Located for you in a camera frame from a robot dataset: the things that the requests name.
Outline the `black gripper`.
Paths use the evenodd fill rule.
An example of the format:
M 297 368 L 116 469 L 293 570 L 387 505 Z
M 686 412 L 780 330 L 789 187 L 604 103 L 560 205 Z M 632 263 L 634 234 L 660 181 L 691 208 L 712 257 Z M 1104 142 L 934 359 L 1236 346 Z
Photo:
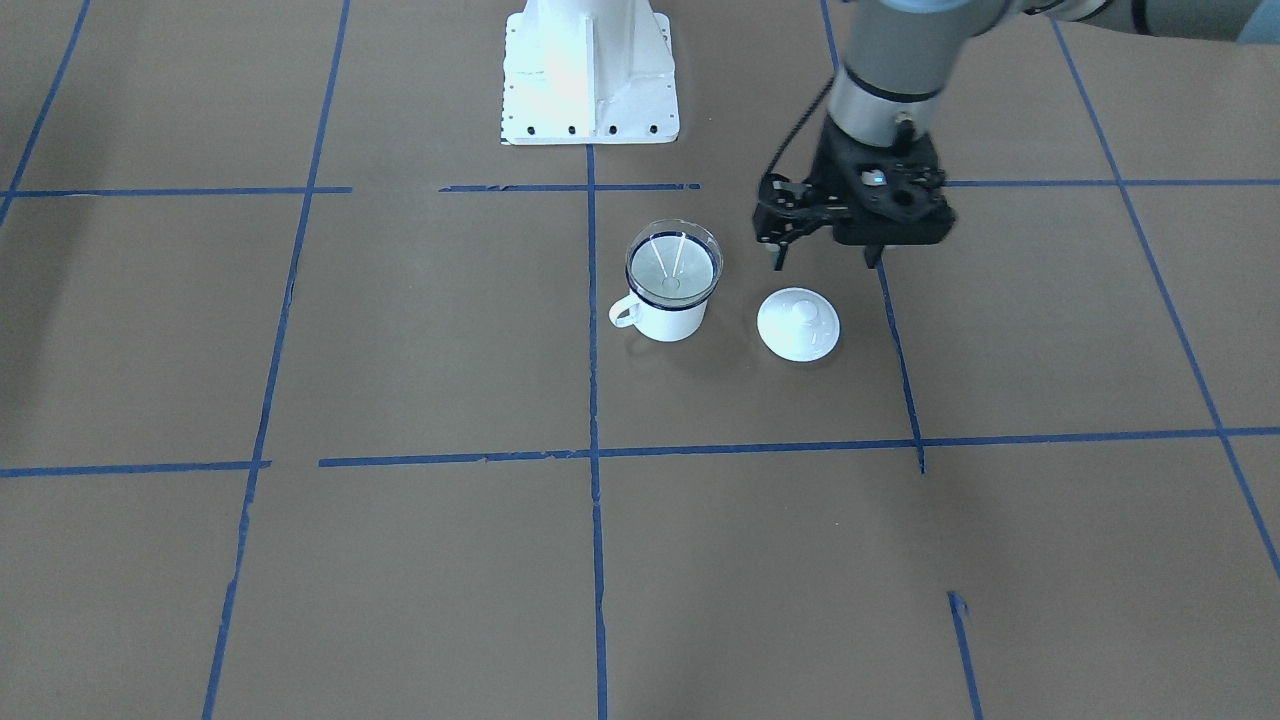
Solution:
M 773 270 L 783 270 L 791 243 L 824 227 L 837 243 L 864 247 L 868 269 L 882 266 L 890 246 L 942 242 L 955 210 L 932 138 L 915 129 L 914 120 L 895 120 L 879 147 L 826 120 L 805 179 L 763 174 L 751 227 L 758 243 L 773 246 Z

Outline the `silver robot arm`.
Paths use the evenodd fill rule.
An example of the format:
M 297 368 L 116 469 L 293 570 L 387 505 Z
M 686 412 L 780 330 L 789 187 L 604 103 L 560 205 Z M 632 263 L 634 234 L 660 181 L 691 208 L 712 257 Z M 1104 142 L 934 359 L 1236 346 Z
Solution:
M 808 176 L 769 164 L 756 187 L 756 242 L 785 266 L 824 228 L 869 268 L 896 247 L 941 243 L 956 224 L 931 126 L 965 45 L 1015 15 L 1112 32 L 1244 45 L 1277 42 L 1275 1 L 860 1 L 833 74 L 805 110 L 826 114 Z

